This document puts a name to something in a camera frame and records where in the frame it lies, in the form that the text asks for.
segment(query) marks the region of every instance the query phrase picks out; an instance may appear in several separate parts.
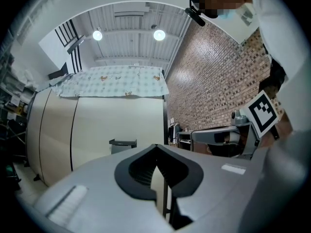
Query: person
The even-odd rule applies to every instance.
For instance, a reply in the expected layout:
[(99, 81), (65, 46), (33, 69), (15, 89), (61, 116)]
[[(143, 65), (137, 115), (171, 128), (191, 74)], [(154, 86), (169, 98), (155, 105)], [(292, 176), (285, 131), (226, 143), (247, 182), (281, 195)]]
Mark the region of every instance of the person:
[(192, 0), (192, 2), (209, 18), (233, 13), (245, 3), (253, 5), (263, 43), (286, 74), (277, 98), (285, 109), (294, 131), (311, 129), (309, 113), (311, 89), (306, 89), (311, 83), (310, 46), (286, 4), (282, 0)]

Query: ceiling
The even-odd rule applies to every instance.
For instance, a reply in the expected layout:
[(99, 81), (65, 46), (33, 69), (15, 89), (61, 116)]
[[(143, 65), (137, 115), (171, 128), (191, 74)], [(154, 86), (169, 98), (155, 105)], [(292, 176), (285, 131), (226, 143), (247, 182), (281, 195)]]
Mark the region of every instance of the ceiling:
[[(73, 19), (83, 44), (91, 50), (96, 66), (140, 65), (162, 67), (165, 73), (172, 65), (190, 24), (184, 10), (153, 2), (126, 2), (96, 8)], [(156, 41), (152, 25), (165, 32)], [(103, 38), (92, 34), (101, 28)]]

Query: ceiling light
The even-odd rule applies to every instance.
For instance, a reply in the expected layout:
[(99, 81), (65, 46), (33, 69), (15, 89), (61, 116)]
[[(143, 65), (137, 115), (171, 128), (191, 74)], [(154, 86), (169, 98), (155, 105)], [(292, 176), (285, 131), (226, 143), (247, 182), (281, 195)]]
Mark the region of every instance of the ceiling light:
[(102, 39), (103, 35), (100, 31), (96, 30), (93, 33), (93, 38), (97, 41), (100, 41)]
[(154, 33), (154, 38), (157, 40), (157, 41), (161, 41), (165, 38), (165, 33), (163, 30), (156, 30), (155, 33)]

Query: brick wall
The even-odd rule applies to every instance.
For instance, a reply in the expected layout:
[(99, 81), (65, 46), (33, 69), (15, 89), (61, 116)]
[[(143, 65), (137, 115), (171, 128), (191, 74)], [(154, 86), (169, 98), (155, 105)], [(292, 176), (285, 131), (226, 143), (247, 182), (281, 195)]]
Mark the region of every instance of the brick wall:
[(192, 22), (166, 79), (168, 118), (191, 130), (228, 125), (269, 72), (259, 30), (239, 45), (212, 23), (201, 28)]

